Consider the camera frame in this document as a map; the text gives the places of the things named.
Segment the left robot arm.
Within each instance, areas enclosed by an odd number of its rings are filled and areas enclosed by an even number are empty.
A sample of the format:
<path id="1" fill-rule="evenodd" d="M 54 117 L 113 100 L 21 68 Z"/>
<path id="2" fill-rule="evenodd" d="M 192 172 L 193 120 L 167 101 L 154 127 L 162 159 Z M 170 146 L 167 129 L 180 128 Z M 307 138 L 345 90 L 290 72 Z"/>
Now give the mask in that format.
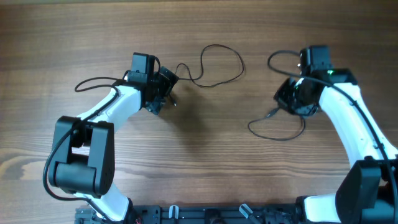
<path id="1" fill-rule="evenodd" d="M 55 123 L 52 150 L 42 174 L 45 191 L 60 201 L 84 201 L 95 223 L 142 223 L 131 199 L 115 186 L 116 131 L 141 109 L 158 115 L 178 77 L 154 55 L 133 53 L 122 78 L 89 111 Z"/>

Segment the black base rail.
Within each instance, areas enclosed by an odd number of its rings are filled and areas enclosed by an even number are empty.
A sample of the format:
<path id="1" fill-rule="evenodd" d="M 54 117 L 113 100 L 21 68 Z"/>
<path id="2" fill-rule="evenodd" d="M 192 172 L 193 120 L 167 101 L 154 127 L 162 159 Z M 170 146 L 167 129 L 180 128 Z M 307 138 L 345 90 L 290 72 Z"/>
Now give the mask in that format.
<path id="1" fill-rule="evenodd" d="M 235 207 L 136 206 L 134 223 L 310 223 L 294 203 Z"/>

